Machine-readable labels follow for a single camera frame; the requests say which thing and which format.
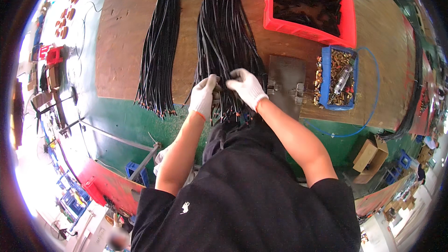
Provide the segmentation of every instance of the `green floor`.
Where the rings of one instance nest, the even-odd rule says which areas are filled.
[[[61,77],[63,77],[64,80],[60,89],[61,97],[67,95],[69,84],[74,84],[79,94],[79,100],[76,107],[70,102],[64,103],[64,112],[66,114],[67,122],[71,123],[75,121],[78,116],[86,117],[86,121],[92,123],[93,126],[112,133],[117,137],[152,146],[153,141],[148,135],[148,132],[150,132],[156,141],[161,142],[164,147],[168,146],[173,142],[177,132],[182,126],[188,112],[186,107],[183,109],[179,106],[176,107],[178,116],[168,117],[165,121],[162,121],[152,112],[134,106],[132,101],[97,97],[95,88],[95,47],[100,13],[89,10],[91,4],[87,3],[88,1],[93,1],[97,9],[99,9],[104,2],[104,0],[84,0],[84,2],[80,1],[77,4],[77,15],[80,14],[82,18],[86,16],[86,35],[81,58],[78,60],[76,54],[72,54],[67,60],[66,70],[61,71]],[[50,8],[48,15],[58,15],[60,12],[61,10],[58,10],[58,6],[55,3],[55,5]],[[76,33],[79,32],[79,29],[82,27],[82,21],[78,20],[77,23],[72,25],[70,31]],[[44,27],[42,32],[43,37],[46,32],[51,32],[48,35],[54,35],[52,27]],[[75,46],[79,47],[82,42],[79,40],[79,37],[79,35],[69,35],[67,39],[63,41],[63,44],[66,44],[68,49],[73,49]],[[327,121],[312,120],[311,123],[322,130],[329,133],[334,132],[335,134],[349,134],[355,132],[359,128],[349,124]],[[353,159],[361,149],[366,138],[372,137],[374,133],[379,131],[378,128],[367,127],[355,136],[332,138],[317,132],[312,127],[309,127],[309,129],[314,132],[325,145],[335,166],[351,166]],[[210,126],[206,126],[201,136],[196,153],[197,164],[201,164],[202,162],[201,154],[209,130]],[[127,146],[99,134],[86,132],[85,138],[87,148],[93,157],[117,168],[121,172],[125,171],[125,165],[129,161],[140,163],[147,154],[146,151]],[[420,144],[411,141],[409,136],[398,141],[388,142],[388,161],[397,159],[400,149],[404,149],[410,156],[416,157],[420,146]],[[289,158],[289,161],[291,161],[296,175],[298,177],[303,177],[303,172],[300,167],[291,158]],[[153,162],[151,161],[147,165],[147,169],[150,174],[150,180],[154,182],[152,168]]]

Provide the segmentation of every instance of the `red plastic bin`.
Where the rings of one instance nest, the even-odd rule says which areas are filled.
[[[274,19],[274,0],[264,0],[264,2],[266,4],[263,20],[265,29],[292,34],[327,45],[342,45],[348,48],[356,48],[356,15],[353,0],[342,0],[340,3],[340,12],[342,14],[339,24],[340,37],[302,24]]]

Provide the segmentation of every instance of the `hand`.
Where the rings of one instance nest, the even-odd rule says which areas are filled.
[[[210,74],[210,76],[199,82],[199,84],[193,88],[188,112],[196,111],[203,116],[206,121],[207,119],[210,119],[211,104],[213,102],[212,93],[215,87],[218,86],[216,83],[219,80],[220,78],[215,74]]]
[[[268,98],[264,93],[260,82],[252,73],[244,68],[238,68],[230,73],[235,80],[228,80],[226,85],[229,89],[236,91],[241,99],[257,112],[257,104],[263,98]]]

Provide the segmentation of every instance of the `black wire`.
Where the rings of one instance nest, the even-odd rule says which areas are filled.
[[[239,121],[239,116],[243,116],[247,122],[250,119],[244,115],[251,114],[250,109],[226,89],[225,82],[231,79],[232,70],[245,68],[261,80],[266,91],[267,74],[241,0],[203,0],[197,31],[198,65],[193,86],[216,74],[223,88],[219,103],[212,105],[210,121]]]
[[[417,31],[415,28],[414,28],[414,37],[415,37],[415,74],[414,74],[415,80],[411,100],[409,102],[406,114],[403,117],[397,131],[396,132],[384,131],[382,133],[377,134],[377,136],[382,141],[400,139],[403,136],[405,136],[412,127],[415,111],[417,110],[418,101],[420,100],[423,88],[423,48],[422,48],[422,42],[420,40],[420,37],[417,35]]]
[[[176,115],[172,102],[172,65],[179,34],[180,0],[157,0],[143,44],[134,104],[164,119]]]

